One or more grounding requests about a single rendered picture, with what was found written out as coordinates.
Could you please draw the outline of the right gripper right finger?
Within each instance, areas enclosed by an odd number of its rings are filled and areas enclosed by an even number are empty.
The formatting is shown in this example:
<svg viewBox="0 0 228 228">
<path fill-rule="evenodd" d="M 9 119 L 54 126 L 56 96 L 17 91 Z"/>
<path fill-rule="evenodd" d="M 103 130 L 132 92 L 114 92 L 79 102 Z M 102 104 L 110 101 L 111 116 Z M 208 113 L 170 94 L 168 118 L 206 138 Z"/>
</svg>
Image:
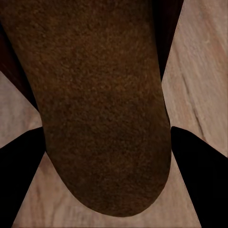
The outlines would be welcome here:
<svg viewBox="0 0 228 228">
<path fill-rule="evenodd" d="M 202 228 L 228 228 L 228 158 L 172 126 L 171 148 Z"/>
</svg>

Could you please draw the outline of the sandal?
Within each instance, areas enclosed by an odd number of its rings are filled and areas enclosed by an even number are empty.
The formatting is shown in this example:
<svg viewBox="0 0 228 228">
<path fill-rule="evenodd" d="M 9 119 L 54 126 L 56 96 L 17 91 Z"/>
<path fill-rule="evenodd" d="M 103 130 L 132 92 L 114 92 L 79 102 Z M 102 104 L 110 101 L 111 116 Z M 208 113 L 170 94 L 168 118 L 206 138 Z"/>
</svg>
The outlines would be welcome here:
<svg viewBox="0 0 228 228">
<path fill-rule="evenodd" d="M 72 195 L 148 209 L 171 167 L 162 78 L 184 0 L 0 0 L 0 71 L 40 114 Z"/>
</svg>

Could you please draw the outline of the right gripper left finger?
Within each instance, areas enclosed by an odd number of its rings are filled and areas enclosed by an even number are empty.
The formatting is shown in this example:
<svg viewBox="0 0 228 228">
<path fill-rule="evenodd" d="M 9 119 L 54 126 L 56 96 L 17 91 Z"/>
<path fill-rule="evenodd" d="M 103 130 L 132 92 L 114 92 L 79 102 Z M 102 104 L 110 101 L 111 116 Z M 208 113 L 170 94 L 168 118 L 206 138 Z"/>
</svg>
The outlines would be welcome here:
<svg viewBox="0 0 228 228">
<path fill-rule="evenodd" d="M 0 149 L 0 228 L 11 228 L 44 153 L 43 127 Z"/>
</svg>

